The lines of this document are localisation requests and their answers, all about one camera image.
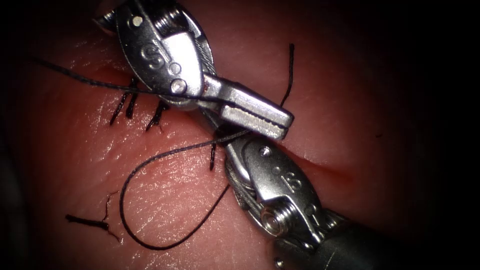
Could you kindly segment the right arm needle driver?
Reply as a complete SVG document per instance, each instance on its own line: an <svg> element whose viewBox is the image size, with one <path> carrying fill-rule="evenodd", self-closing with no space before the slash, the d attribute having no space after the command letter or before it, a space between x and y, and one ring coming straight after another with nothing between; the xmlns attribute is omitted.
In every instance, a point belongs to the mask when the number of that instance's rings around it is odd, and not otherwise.
<svg viewBox="0 0 480 270"><path fill-rule="evenodd" d="M271 140L245 135L224 150L237 202L265 236L312 252L343 222L322 207L304 171Z"/></svg>

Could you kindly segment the left arm needle driver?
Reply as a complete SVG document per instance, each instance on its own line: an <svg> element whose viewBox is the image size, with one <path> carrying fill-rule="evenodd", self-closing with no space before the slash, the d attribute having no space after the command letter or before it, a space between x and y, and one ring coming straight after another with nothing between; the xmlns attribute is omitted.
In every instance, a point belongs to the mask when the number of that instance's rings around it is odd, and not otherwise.
<svg viewBox="0 0 480 270"><path fill-rule="evenodd" d="M122 52L150 93L168 105L198 107L204 75L216 73L208 39L175 0L128 0L95 22L118 36Z"/></svg>

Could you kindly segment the right arm needle driver jaw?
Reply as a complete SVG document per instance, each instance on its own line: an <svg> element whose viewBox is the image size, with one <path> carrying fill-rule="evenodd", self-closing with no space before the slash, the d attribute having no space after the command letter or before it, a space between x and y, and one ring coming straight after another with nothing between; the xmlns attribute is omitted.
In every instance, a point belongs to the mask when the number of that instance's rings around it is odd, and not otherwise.
<svg viewBox="0 0 480 270"><path fill-rule="evenodd" d="M220 118L220 116L207 108L198 108L194 114L198 123L212 135L213 140L232 136L240 132L240 127Z"/></svg>

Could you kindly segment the left arm needle driver jaw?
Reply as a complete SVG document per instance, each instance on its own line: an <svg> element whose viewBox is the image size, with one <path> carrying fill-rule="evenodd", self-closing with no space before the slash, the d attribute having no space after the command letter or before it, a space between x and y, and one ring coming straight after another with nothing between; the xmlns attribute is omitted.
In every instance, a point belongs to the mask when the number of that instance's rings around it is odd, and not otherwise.
<svg viewBox="0 0 480 270"><path fill-rule="evenodd" d="M283 140L289 130L287 127L280 127L259 116L229 105L224 105L220 109L220 118L274 140Z"/></svg>
<svg viewBox="0 0 480 270"><path fill-rule="evenodd" d="M207 74L204 75L204 82L206 91L203 96L216 100L219 105L219 116L220 109L228 105L240 108L280 127L289 127L294 120L294 116L288 110L281 108L278 104L273 103L244 85Z"/></svg>

